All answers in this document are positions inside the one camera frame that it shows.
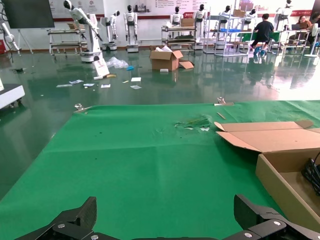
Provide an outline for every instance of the floor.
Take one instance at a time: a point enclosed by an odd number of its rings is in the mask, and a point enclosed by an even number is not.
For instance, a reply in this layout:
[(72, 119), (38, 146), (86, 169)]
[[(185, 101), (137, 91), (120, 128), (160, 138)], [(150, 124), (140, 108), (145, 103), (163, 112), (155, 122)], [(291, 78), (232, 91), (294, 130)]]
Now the floor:
[[(195, 64), (194, 69), (169, 73), (151, 70), (150, 51), (127, 54), (125, 51), (104, 53), (107, 60), (117, 57), (134, 70), (110, 68), (115, 78), (93, 80), (91, 64), (81, 63), (79, 56), (57, 56), (48, 53), (0, 55), (0, 77), (4, 84), (23, 84), (23, 106), (0, 110), (0, 199), (15, 184), (55, 133), (75, 111), (75, 104), (154, 105), (216, 103), (267, 100), (320, 99), (319, 58), (300, 55), (268, 54), (265, 59), (249, 57), (215, 57), (197, 52), (184, 54)], [(23, 68), (22, 73), (13, 69)], [(141, 77), (137, 85), (129, 81)], [(95, 83), (84, 88), (82, 83), (56, 88), (69, 81)], [(101, 84), (111, 84), (101, 88)]]

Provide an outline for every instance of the television screen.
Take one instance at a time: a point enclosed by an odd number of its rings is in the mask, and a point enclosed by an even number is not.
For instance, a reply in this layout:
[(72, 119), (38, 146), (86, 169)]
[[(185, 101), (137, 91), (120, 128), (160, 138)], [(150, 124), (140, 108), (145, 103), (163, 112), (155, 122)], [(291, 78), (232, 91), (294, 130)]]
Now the television screen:
[(2, 0), (10, 28), (54, 28), (48, 0)]

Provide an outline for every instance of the wire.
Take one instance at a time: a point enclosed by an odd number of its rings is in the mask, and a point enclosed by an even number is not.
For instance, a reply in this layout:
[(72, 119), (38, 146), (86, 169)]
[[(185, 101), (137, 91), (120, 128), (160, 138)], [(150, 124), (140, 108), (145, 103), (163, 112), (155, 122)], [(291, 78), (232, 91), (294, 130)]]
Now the wire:
[(308, 162), (304, 166), (304, 169), (301, 171), (301, 174), (305, 177), (305, 179), (312, 184), (317, 196), (320, 196), (320, 164), (316, 165), (316, 161), (319, 156), (320, 152), (315, 156), (314, 160), (309, 158)]

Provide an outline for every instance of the open cardboard box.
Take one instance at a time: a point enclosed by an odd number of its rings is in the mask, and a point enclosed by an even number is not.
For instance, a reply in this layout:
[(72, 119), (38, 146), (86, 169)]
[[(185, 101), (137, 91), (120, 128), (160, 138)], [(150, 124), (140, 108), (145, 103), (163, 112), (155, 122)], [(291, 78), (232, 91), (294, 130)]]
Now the open cardboard box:
[(320, 128), (306, 129), (309, 120), (215, 125), (232, 145), (261, 153), (256, 175), (288, 220), (320, 233), (320, 196), (301, 174), (320, 152)]

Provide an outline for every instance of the table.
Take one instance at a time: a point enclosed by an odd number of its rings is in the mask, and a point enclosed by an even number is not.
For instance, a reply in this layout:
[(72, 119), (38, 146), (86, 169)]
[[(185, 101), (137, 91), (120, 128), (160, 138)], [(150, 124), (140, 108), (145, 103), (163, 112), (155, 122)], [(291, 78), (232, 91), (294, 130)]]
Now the table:
[[(235, 194), (279, 208), (255, 175), (258, 153), (227, 143), (213, 122), (310, 119), (318, 128), (319, 108), (320, 101), (259, 101), (75, 113), (0, 202), (0, 236), (43, 227), (89, 196), (97, 197), (94, 230), (121, 240), (230, 236), (241, 230)], [(175, 127), (200, 116), (209, 131)]]

